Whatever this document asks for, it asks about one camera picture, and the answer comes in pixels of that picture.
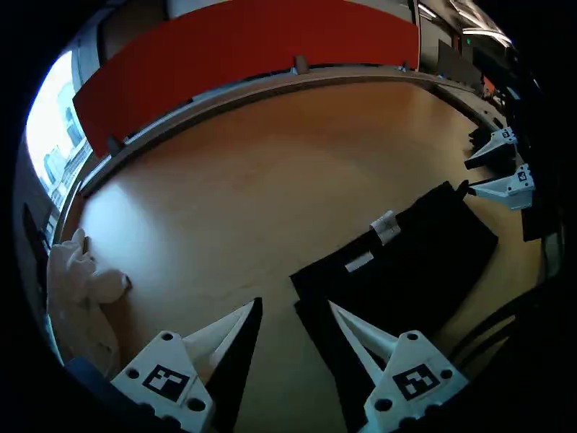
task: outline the desk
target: desk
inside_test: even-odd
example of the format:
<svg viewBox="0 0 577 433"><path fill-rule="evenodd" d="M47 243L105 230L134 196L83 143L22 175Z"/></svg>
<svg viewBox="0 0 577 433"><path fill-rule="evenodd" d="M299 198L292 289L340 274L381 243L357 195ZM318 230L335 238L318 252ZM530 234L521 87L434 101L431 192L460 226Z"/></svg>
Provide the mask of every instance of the desk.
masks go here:
<svg viewBox="0 0 577 433"><path fill-rule="evenodd" d="M160 330L187 335L262 296L236 431L344 432L289 275L444 180L488 177L463 165L474 128L411 84L347 84L246 105L145 153L87 201L81 220L95 258L133 282L105 309L123 362ZM466 200L499 246L435 338L445 353L539 271L539 244L523 243L518 213Z"/></svg>

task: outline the clothing label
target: clothing label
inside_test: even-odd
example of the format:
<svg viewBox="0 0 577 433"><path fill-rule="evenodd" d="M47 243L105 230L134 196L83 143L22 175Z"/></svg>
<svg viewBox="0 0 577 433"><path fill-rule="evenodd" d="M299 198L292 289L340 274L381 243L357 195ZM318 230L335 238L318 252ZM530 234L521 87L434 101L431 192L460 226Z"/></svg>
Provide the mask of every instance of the clothing label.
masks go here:
<svg viewBox="0 0 577 433"><path fill-rule="evenodd" d="M374 259L373 253L371 253L370 251L367 251L363 255L360 255L359 257L357 257L355 260L347 263L345 265L345 267L347 268L347 271L349 271L349 272L356 271L361 266L366 265L369 261L371 261L373 259Z"/></svg>
<svg viewBox="0 0 577 433"><path fill-rule="evenodd" d="M395 211L387 211L385 215L371 223L371 228L379 236L383 245L401 233L401 228L397 224L397 218L395 217Z"/></svg>

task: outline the red partition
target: red partition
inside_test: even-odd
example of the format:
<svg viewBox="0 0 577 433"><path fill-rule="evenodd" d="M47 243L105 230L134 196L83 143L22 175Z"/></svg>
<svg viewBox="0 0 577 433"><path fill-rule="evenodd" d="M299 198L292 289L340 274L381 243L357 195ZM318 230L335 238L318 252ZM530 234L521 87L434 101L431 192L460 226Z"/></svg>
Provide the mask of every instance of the red partition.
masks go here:
<svg viewBox="0 0 577 433"><path fill-rule="evenodd" d="M74 107L98 156L180 103L249 76L309 64L418 62L415 25L345 0L231 0L129 43L82 86Z"/></svg>

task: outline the black fabric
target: black fabric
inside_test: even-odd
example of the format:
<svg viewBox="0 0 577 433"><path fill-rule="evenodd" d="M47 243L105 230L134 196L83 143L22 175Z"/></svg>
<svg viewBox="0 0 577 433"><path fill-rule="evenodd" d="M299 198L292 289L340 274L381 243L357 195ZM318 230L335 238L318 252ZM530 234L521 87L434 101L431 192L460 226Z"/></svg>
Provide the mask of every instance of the black fabric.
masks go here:
<svg viewBox="0 0 577 433"><path fill-rule="evenodd" d="M467 184L442 183L397 215L401 233L382 245L369 230L291 276L301 299L327 297L383 331L431 336L479 279L497 237L463 202ZM359 269L345 268L371 251Z"/></svg>
<svg viewBox="0 0 577 433"><path fill-rule="evenodd" d="M327 299L382 330L431 336L459 307L490 260L497 237L463 202L468 184L445 182L397 215L401 233L385 246L370 230L291 279L301 322L332 372L349 432L365 423L373 382L348 344ZM345 265L371 251L349 273Z"/></svg>

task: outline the ceiling light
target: ceiling light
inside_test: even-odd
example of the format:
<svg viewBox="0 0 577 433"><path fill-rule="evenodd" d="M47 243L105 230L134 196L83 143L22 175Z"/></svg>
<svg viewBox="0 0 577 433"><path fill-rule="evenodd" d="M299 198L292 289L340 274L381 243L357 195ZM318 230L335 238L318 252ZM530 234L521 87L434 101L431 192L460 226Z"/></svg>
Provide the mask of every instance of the ceiling light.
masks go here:
<svg viewBox="0 0 577 433"><path fill-rule="evenodd" d="M463 35L484 35L491 36L492 38L502 40L507 43L511 43L511 39L507 38L503 33L497 32L496 30L486 30L486 29L463 29Z"/></svg>
<svg viewBox="0 0 577 433"><path fill-rule="evenodd" d="M424 4L419 3L419 9L422 10L423 12L426 12L427 14L431 15L433 18L437 18L437 14L435 12L431 11Z"/></svg>

